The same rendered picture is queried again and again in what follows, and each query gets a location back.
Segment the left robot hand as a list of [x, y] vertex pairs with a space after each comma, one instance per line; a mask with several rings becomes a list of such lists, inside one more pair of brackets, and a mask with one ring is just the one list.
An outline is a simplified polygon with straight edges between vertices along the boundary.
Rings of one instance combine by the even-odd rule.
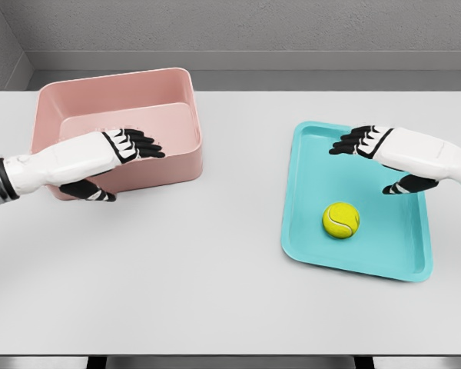
[[88, 179], [142, 158], [163, 158], [162, 147], [142, 131], [117, 128], [93, 131], [38, 153], [44, 185], [86, 201], [113, 202], [116, 195]]

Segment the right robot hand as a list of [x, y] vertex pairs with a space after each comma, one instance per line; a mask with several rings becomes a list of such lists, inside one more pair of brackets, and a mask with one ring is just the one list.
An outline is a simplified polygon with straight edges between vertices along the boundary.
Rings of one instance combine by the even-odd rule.
[[461, 148], [405, 128], [366, 125], [352, 129], [333, 143], [332, 155], [359, 155], [407, 175], [387, 185], [383, 194], [411, 194], [435, 188], [443, 179], [457, 178]]

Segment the pink plastic basket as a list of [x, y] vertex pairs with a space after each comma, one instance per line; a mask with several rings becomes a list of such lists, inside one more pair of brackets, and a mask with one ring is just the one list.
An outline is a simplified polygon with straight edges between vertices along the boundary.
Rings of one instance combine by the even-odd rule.
[[202, 137], [191, 76], [183, 68], [59, 81], [38, 95], [32, 131], [35, 154], [90, 131], [131, 128], [160, 145], [164, 158], [145, 158], [92, 177], [112, 194], [198, 178]]

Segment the yellow tennis ball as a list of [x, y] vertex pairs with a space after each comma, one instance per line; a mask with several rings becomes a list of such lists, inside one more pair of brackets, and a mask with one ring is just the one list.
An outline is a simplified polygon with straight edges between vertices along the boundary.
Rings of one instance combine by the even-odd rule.
[[350, 238], [360, 226], [360, 213], [351, 204], [332, 203], [323, 212], [322, 225], [329, 236], [339, 239]]

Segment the blue plastic tray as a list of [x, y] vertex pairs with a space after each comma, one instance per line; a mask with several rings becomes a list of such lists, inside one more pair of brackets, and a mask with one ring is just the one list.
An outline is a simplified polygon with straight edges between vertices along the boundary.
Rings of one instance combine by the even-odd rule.
[[[307, 121], [294, 130], [281, 245], [296, 261], [401, 281], [425, 281], [433, 270], [426, 200], [422, 193], [383, 194], [402, 177], [359, 155], [330, 155], [350, 128]], [[351, 204], [360, 227], [346, 239], [323, 228], [326, 208]]]

